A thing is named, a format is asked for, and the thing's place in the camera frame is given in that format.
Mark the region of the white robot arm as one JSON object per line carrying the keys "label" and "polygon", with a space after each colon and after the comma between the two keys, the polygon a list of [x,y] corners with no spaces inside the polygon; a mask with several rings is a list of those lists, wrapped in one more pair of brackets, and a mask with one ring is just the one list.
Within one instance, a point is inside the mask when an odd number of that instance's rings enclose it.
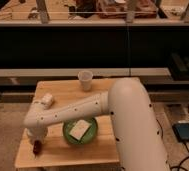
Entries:
{"label": "white robot arm", "polygon": [[42,140],[50,125],[109,115],[122,171],[170,171],[167,152],[147,90],[135,78],[120,78],[105,92],[44,110],[33,103],[24,126]]}

